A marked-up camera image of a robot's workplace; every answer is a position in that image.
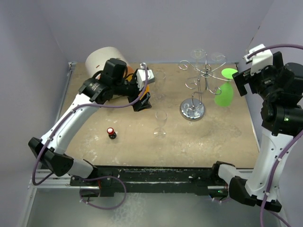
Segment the green plastic wine glass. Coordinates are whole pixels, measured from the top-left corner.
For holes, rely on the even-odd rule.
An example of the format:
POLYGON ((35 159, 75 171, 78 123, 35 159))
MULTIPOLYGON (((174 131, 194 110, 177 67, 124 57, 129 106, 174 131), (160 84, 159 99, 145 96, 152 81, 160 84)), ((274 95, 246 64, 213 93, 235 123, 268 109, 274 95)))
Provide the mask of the green plastic wine glass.
POLYGON ((222 84, 219 87, 219 90, 216 91, 214 102, 221 107, 230 106, 233 100, 233 87, 231 81, 233 80, 232 75, 238 72, 236 69, 225 68, 222 70, 221 74, 225 79, 228 79, 227 82, 222 84))

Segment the short clear wine glass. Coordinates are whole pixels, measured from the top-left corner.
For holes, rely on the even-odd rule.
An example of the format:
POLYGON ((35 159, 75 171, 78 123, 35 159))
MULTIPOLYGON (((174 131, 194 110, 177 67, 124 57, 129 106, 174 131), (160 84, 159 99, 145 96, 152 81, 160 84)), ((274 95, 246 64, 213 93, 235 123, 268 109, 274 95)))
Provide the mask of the short clear wine glass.
POLYGON ((199 61, 206 56, 206 51, 203 49, 195 49, 190 53, 191 57, 195 59, 195 66, 199 65, 199 61))

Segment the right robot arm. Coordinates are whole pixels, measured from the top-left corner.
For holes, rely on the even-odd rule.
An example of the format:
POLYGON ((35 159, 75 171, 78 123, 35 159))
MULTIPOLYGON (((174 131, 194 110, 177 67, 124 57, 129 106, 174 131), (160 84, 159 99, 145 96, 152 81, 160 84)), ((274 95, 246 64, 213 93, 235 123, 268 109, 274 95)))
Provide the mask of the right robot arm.
POLYGON ((279 180, 292 146, 303 134, 303 67, 284 63, 281 52, 271 53, 261 63, 233 75, 238 92, 246 95, 246 86, 262 100, 262 139, 260 152, 248 178, 233 165, 216 162, 211 181, 228 185, 229 196, 244 205, 260 206, 279 212, 279 180))

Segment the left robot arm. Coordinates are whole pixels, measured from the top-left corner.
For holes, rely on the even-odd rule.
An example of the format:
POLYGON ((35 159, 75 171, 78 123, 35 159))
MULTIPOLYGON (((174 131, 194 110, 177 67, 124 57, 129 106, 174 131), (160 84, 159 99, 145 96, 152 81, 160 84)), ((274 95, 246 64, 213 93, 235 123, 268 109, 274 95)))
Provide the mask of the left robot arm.
POLYGON ((147 86, 155 81, 154 74, 145 63, 128 74, 126 62, 111 58, 104 68, 85 80, 59 121, 42 137, 32 137, 28 143, 37 161, 56 176, 79 176, 86 185, 97 181, 97 168, 85 160, 76 160, 65 154, 68 145, 83 124, 113 96, 125 96, 127 107, 135 112, 149 109, 150 93, 147 86))

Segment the clear stemmed wine glass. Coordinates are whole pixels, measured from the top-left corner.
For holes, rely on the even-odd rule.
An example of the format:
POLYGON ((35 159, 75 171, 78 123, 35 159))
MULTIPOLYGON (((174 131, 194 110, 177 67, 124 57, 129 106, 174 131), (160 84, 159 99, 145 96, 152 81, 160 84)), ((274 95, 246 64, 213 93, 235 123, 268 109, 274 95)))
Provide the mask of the clear stemmed wine glass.
POLYGON ((155 114, 157 127, 153 131, 153 135, 157 139, 163 139, 166 136, 164 126, 167 122, 168 114, 164 110, 158 110, 155 114))

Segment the clear ribbed flute glass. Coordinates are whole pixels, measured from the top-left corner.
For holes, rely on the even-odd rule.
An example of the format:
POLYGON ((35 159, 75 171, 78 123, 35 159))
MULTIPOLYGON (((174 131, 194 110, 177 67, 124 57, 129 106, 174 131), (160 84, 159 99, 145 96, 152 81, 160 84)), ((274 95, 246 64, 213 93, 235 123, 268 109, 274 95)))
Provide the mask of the clear ribbed flute glass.
POLYGON ((213 87, 218 87, 220 85, 221 80, 218 79, 220 78, 220 70, 222 66, 226 63, 226 57, 224 54, 220 52, 214 52, 211 54, 211 60, 213 62, 212 64, 212 82, 211 85, 213 87))

